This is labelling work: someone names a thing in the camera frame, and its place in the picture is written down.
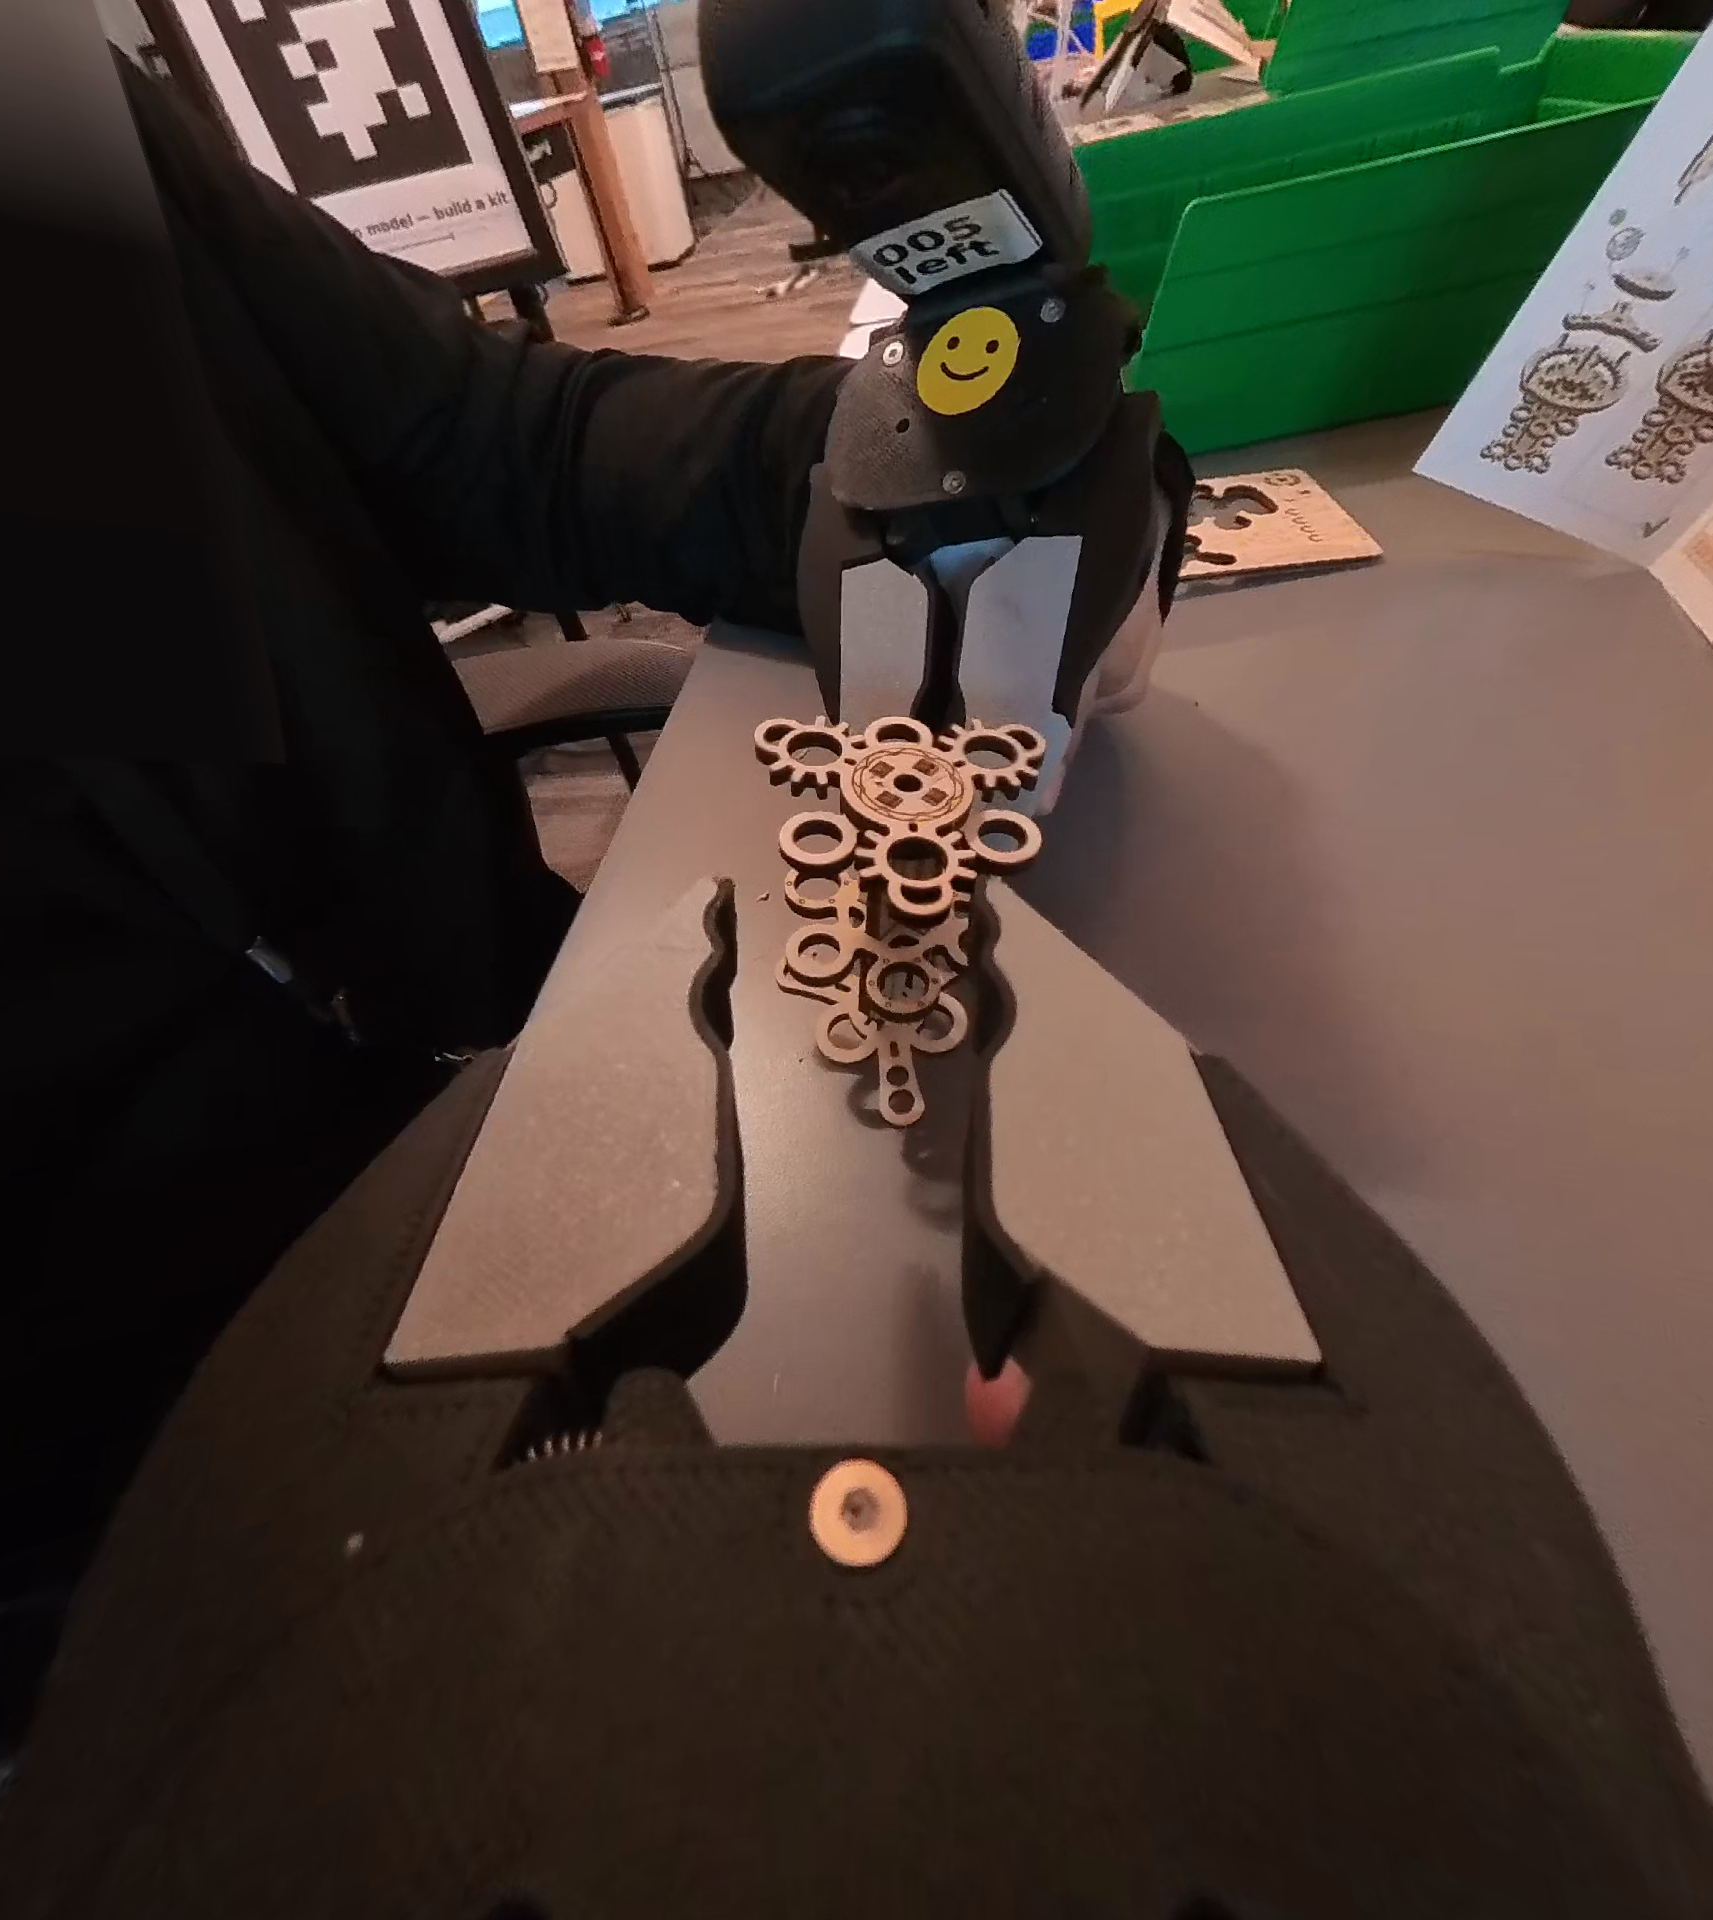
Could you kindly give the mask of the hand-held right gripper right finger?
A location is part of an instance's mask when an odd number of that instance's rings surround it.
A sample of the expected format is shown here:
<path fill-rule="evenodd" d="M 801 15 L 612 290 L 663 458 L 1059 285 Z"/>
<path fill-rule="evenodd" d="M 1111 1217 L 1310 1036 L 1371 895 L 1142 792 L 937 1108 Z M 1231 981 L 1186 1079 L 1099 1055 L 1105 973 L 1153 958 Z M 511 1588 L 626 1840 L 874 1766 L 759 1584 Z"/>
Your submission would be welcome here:
<path fill-rule="evenodd" d="M 986 1378 L 1019 1351 L 1226 1381 L 1323 1353 L 1186 1039 L 1028 906 L 976 914 L 962 1298 Z"/>

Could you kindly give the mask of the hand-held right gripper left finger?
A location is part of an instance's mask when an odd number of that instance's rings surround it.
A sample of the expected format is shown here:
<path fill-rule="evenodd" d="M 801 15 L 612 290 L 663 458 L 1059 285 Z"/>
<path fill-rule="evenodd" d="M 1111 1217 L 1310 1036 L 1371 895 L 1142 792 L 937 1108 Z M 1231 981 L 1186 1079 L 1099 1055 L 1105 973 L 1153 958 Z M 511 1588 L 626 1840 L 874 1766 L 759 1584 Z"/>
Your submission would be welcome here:
<path fill-rule="evenodd" d="M 399 1381 L 700 1373 L 747 1292 L 732 880 L 703 876 L 518 1039 L 387 1339 Z"/>

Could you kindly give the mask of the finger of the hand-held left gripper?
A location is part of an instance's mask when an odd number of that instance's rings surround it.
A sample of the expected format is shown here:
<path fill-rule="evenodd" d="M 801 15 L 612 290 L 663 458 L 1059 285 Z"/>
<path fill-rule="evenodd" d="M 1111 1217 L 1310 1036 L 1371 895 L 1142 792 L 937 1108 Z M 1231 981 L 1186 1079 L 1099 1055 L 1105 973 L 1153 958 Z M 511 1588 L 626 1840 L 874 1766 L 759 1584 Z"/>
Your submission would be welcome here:
<path fill-rule="evenodd" d="M 880 557 L 841 572 L 833 718 L 958 725 L 962 615 L 944 554 L 914 568 Z"/>
<path fill-rule="evenodd" d="M 964 720 L 1068 733 L 1059 709 L 1061 661 L 1082 559 L 1078 535 L 988 541 L 966 587 L 958 643 Z"/>

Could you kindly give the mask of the wooden gear model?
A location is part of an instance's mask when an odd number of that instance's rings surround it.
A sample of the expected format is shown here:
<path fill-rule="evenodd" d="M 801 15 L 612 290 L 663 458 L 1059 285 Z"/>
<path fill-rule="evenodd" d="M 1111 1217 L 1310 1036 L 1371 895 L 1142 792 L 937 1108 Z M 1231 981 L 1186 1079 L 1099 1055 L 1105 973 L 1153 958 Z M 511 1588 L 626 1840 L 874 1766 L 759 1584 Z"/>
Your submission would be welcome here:
<path fill-rule="evenodd" d="M 1041 828 L 1016 803 L 1041 780 L 1045 737 L 912 716 L 864 729 L 770 718 L 754 755 L 774 784 L 815 805 L 775 835 L 793 918 L 775 982 L 819 1007 L 819 1058 L 872 1068 L 876 1115 L 909 1131 L 924 1116 L 920 1063 L 968 1039 L 981 885 L 1041 855 Z"/>

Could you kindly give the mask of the person's left forearm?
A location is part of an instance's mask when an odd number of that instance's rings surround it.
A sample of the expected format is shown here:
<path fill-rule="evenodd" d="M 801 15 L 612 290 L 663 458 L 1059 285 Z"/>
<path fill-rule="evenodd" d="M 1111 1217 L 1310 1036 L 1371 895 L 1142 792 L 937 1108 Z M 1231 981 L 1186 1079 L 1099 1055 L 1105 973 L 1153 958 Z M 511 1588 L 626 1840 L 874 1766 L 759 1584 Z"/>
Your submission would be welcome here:
<path fill-rule="evenodd" d="M 113 56 L 186 281 L 241 417 L 302 422 L 420 600 L 642 605 L 796 635 L 797 553 L 851 365 L 584 350 L 476 322 L 369 253 Z"/>

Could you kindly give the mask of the white waste bin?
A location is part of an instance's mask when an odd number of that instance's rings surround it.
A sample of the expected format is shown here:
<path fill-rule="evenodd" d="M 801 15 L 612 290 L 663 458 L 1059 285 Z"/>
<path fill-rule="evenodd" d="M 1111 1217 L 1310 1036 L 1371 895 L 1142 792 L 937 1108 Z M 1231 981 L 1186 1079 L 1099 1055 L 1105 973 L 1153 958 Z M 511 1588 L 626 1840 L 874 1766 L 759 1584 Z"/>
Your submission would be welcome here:
<path fill-rule="evenodd" d="M 602 112 L 644 266 L 672 268 L 691 253 L 695 234 L 665 90 L 649 85 L 606 94 Z"/>

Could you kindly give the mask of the cut-out plywood part sheet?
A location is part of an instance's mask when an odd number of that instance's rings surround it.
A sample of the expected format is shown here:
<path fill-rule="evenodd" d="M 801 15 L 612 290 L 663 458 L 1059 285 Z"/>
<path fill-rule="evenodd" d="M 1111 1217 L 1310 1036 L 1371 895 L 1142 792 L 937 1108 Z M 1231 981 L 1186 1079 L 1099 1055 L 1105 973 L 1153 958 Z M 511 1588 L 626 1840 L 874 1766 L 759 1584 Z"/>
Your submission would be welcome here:
<path fill-rule="evenodd" d="M 1382 547 L 1301 469 L 1197 483 L 1180 582 L 1238 587 L 1374 565 Z"/>

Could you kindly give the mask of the green plastic bin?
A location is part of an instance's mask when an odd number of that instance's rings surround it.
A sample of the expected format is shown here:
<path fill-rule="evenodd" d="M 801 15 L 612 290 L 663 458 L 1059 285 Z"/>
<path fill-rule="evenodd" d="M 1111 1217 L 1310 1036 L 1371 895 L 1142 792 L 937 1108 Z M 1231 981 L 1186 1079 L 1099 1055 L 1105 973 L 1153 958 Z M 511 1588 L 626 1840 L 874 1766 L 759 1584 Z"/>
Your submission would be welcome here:
<path fill-rule="evenodd" d="M 1082 151 L 1127 382 L 1191 454 L 1455 402 L 1692 32 L 1573 32 Z"/>
<path fill-rule="evenodd" d="M 1522 66 L 1559 35 L 1565 12 L 1563 2 L 1162 4 L 1159 17 L 1191 47 L 1191 90 L 1157 98 L 1144 82 L 1106 82 L 1088 107 L 1068 107 L 1068 138 L 1090 146 L 1464 54 Z"/>

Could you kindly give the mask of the black white marker sign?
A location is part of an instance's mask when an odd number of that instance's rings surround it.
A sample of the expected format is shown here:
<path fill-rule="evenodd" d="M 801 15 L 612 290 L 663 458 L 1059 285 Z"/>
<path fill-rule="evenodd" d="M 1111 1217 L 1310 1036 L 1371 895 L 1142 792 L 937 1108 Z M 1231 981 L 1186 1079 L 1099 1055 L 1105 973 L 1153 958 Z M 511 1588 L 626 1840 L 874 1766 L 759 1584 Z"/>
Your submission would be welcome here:
<path fill-rule="evenodd" d="M 467 4 L 141 2 L 173 85 L 372 253 L 459 294 L 564 266 Z"/>

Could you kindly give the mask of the paper instruction sheet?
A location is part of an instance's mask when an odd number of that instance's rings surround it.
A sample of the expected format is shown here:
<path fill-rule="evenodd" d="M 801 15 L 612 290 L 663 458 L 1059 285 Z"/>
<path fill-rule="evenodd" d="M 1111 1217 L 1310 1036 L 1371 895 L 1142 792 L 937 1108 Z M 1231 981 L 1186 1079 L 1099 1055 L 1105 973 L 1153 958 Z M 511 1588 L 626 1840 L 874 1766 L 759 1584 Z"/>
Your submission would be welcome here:
<path fill-rule="evenodd" d="M 1713 24 L 1417 473 L 1639 566 L 1713 644 Z"/>

